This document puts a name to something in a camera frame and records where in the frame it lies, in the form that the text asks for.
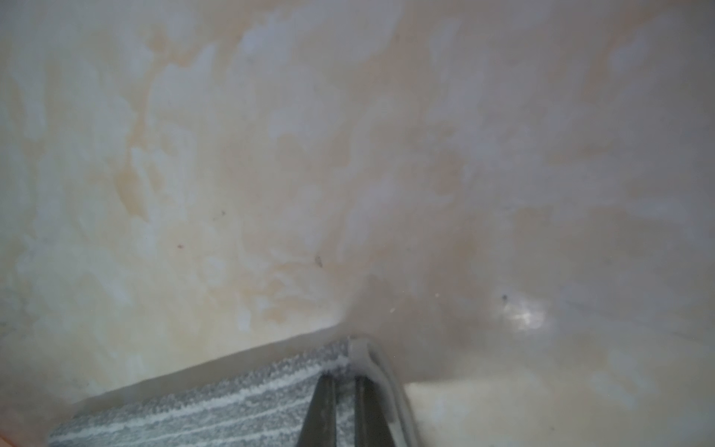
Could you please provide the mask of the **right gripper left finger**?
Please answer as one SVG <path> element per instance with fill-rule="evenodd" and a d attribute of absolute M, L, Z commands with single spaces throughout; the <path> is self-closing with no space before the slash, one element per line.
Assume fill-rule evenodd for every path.
<path fill-rule="evenodd" d="M 297 447 L 335 447 L 337 438 L 337 382 L 330 374 L 320 376 L 296 443 Z"/>

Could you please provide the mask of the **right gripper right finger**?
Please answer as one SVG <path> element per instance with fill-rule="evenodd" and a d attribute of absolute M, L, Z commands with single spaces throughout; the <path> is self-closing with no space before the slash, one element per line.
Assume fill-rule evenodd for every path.
<path fill-rule="evenodd" d="M 368 377 L 356 378 L 355 447 L 395 447 L 381 407 L 377 385 Z"/>

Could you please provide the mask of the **grey striped square dishcloth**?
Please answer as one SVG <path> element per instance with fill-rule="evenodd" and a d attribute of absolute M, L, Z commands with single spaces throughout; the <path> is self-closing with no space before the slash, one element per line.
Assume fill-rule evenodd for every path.
<path fill-rule="evenodd" d="M 356 378 L 377 385 L 396 446 L 421 443 L 404 388 L 369 338 L 348 337 L 234 378 L 85 413 L 51 446 L 296 446 L 315 387 L 337 382 L 336 446 L 355 446 Z"/>

